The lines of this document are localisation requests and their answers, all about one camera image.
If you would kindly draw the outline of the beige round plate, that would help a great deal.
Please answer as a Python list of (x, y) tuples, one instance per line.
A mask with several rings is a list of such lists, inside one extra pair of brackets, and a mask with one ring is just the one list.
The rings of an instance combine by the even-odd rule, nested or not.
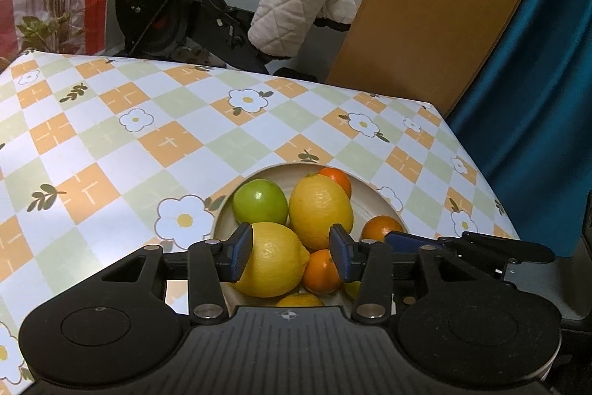
[[(268, 166), (263, 168), (263, 170), (255, 171), (244, 181), (236, 184), (222, 202), (221, 208), (215, 216), (211, 238), (224, 241), (238, 227), (232, 211), (232, 196), (242, 184), (245, 184), (247, 181), (256, 180), (257, 178), (265, 178), (265, 180), (271, 180), (275, 184), (278, 184), (286, 197), (290, 198), (291, 192), (302, 177), (308, 174), (318, 173), (322, 168), (322, 164), (285, 163)], [(408, 232), (408, 226), (400, 213), (394, 208), (391, 201), (382, 195), (383, 188), (376, 190), (372, 184), (367, 184), (364, 180), (353, 174), (348, 174), (348, 177), (352, 184), (351, 205), (354, 216), (353, 228), (350, 235), (354, 241), (360, 239), (364, 225), (371, 218), (378, 217), (379, 215), (388, 215), (394, 218), (403, 226), (402, 231)], [(293, 293), (309, 294), (309, 290), (302, 284), (280, 297), (264, 299), (245, 295), (238, 291), (234, 284), (221, 283), (221, 289), (230, 313), (233, 313), (239, 306), (275, 307), (281, 299)]]

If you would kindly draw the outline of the checkered floral tablecloth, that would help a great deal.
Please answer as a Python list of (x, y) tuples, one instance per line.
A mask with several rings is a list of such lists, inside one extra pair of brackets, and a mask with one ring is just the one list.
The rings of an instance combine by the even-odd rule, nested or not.
[(331, 165), (427, 238), (515, 229), (429, 103), (193, 64), (30, 52), (1, 73), (1, 390), (35, 307), (146, 244), (210, 232), (279, 163)]

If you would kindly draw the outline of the yellow lemon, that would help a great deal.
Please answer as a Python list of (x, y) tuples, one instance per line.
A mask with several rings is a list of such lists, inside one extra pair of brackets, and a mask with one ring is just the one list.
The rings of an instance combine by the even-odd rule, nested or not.
[(317, 251), (329, 248), (333, 225), (341, 225), (350, 234), (354, 214), (349, 197), (339, 184), (325, 175), (309, 174), (291, 192), (289, 220), (302, 244)]
[(298, 235), (271, 221), (255, 222), (252, 230), (252, 252), (235, 288), (256, 298), (275, 298), (294, 290), (310, 260)]

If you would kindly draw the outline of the small yellow kumquat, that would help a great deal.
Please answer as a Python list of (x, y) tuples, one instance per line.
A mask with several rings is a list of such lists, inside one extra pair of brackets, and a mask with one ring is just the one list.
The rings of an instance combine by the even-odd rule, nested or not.
[(276, 307), (278, 308), (313, 308), (323, 306), (323, 300), (309, 293), (290, 294), (276, 303)]

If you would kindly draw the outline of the pale yellow-green round fruit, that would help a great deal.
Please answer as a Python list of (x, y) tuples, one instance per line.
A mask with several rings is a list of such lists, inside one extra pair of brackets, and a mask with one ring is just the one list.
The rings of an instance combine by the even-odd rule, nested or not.
[(360, 289), (360, 282), (350, 282), (343, 284), (343, 290), (351, 300), (356, 300)]

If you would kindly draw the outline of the green apple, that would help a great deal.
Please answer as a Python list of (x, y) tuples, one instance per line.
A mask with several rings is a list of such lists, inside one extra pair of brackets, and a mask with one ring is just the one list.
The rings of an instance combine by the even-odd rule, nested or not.
[(238, 224), (271, 221), (284, 225), (288, 218), (288, 201), (278, 184), (257, 178), (234, 192), (232, 210)]

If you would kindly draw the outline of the teal curtain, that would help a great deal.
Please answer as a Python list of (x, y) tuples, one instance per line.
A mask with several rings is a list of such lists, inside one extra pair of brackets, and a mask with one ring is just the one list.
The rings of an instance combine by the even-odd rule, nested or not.
[(522, 0), (448, 125), (518, 236), (572, 256), (591, 190), (591, 0)]

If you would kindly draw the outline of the brown wooden board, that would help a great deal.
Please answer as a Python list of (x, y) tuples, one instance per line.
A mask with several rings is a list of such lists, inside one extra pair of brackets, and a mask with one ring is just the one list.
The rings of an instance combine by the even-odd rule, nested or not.
[(449, 114), (521, 0), (363, 0), (330, 84), (428, 101)]

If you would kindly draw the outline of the black exercise bike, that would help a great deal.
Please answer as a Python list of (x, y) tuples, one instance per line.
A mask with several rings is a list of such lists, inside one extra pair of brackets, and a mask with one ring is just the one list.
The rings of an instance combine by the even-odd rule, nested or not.
[(125, 57), (173, 60), (190, 41), (194, 54), (246, 71), (266, 74), (274, 59), (248, 39), (254, 13), (226, 0), (114, 0), (114, 8)]

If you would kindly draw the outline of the dark orange tangerine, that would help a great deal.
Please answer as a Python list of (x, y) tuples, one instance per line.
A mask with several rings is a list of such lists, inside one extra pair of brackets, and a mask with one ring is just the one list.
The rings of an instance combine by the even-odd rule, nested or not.
[(329, 249), (312, 252), (305, 269), (303, 286), (314, 295), (329, 295), (338, 290), (342, 281)]
[(378, 215), (365, 223), (360, 238), (383, 242), (391, 232), (404, 232), (404, 227), (395, 218), (388, 215)]

